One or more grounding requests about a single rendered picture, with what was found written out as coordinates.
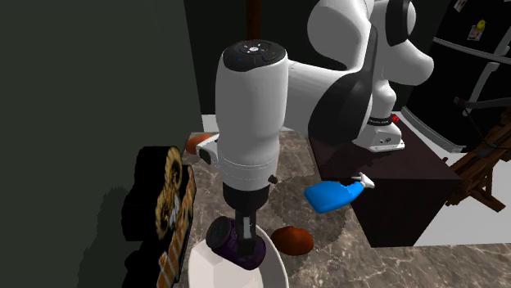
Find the black fridge with magnets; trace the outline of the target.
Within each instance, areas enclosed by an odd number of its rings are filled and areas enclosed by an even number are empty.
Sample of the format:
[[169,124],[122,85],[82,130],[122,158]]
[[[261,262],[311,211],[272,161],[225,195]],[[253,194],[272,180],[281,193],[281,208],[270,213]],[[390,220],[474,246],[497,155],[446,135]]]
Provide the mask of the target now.
[[503,108],[462,109],[456,103],[511,97],[511,0],[413,0],[414,40],[429,40],[431,77],[415,87],[402,112],[451,153],[476,148]]

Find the dark purple bottle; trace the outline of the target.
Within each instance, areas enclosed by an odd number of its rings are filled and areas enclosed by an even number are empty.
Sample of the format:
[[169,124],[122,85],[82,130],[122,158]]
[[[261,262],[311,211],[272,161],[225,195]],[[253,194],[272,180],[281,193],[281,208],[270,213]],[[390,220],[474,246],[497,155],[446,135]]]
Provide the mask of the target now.
[[[240,254],[238,252],[240,243],[244,245],[249,243],[253,248],[252,252],[247,254],[244,250],[243,254]],[[236,221],[226,216],[218,217],[210,225],[206,233],[206,244],[218,256],[246,270],[258,268],[266,253],[264,240],[256,234],[253,241],[238,240]]]

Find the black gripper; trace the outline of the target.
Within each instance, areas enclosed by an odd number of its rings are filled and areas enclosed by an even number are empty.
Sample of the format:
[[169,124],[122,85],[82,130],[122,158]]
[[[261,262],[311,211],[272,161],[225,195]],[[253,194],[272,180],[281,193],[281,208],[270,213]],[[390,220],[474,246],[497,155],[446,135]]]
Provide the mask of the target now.
[[256,249],[256,211],[269,197],[269,187],[254,191],[242,191],[223,184],[226,203],[235,211],[237,252],[241,256],[252,256]]

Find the brown round potato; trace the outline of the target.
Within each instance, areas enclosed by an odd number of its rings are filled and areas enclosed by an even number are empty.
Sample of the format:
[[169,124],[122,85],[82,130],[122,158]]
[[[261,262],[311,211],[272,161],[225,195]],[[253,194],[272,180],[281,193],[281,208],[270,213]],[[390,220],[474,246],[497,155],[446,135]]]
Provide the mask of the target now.
[[313,237],[303,228],[281,227],[273,232],[270,239],[277,250],[286,255],[304,255],[314,248]]

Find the blue spray bottle, white nozzle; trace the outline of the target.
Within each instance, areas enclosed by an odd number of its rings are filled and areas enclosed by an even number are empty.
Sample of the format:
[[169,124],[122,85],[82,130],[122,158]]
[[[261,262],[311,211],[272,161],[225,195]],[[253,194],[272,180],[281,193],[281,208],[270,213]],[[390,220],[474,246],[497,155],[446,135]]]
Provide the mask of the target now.
[[359,172],[350,185],[324,181],[308,187],[304,197],[317,214],[324,214],[350,204],[364,189],[375,188],[375,183],[367,175]]

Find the dark robot stand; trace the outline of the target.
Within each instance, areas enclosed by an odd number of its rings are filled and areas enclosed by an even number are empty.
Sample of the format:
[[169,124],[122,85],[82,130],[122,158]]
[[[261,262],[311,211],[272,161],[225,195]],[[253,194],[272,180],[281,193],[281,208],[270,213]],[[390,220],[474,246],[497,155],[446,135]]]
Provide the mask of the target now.
[[405,142],[400,151],[371,152],[350,142],[329,146],[310,139],[323,180],[347,185],[362,172],[375,182],[351,202],[373,248],[414,245],[460,183],[403,121],[397,126]]

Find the brown wooden easel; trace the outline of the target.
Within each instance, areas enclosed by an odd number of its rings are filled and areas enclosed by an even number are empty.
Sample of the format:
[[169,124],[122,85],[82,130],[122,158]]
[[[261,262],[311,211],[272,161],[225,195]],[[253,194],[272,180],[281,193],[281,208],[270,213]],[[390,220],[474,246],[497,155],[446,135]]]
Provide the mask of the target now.
[[463,109],[478,132],[468,109],[506,107],[507,110],[500,115],[499,123],[486,137],[480,133],[482,142],[477,148],[450,166],[461,178],[461,182],[445,205],[458,205],[462,200],[472,197],[495,212],[500,212],[505,205],[492,195],[493,169],[501,160],[511,160],[511,97],[489,101],[465,101],[455,97],[454,103]]

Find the white bowl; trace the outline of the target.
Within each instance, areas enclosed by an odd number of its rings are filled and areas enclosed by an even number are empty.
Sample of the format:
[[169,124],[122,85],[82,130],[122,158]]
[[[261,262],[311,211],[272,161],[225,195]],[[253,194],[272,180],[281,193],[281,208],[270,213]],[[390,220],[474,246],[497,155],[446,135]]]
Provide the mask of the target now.
[[188,260],[189,288],[290,288],[281,256],[267,233],[256,225],[265,241],[261,265],[246,270],[215,254],[203,240],[191,249]]

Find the black box with gold print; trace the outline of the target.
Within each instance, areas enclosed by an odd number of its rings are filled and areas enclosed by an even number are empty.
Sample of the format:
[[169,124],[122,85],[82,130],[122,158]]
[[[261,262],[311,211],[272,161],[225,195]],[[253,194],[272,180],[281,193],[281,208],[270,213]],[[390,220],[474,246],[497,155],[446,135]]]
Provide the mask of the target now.
[[141,246],[124,261],[122,288],[173,288],[179,282],[196,192],[192,168],[183,164],[177,147],[145,146],[139,151],[121,227],[126,241]]

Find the orange-brown round potato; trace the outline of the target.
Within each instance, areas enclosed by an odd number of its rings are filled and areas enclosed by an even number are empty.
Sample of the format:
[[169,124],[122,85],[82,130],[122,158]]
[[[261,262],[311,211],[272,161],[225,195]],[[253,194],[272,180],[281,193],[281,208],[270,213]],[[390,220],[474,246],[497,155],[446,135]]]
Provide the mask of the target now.
[[185,151],[191,155],[195,155],[197,153],[197,145],[210,137],[210,134],[200,134],[189,138],[185,144]]

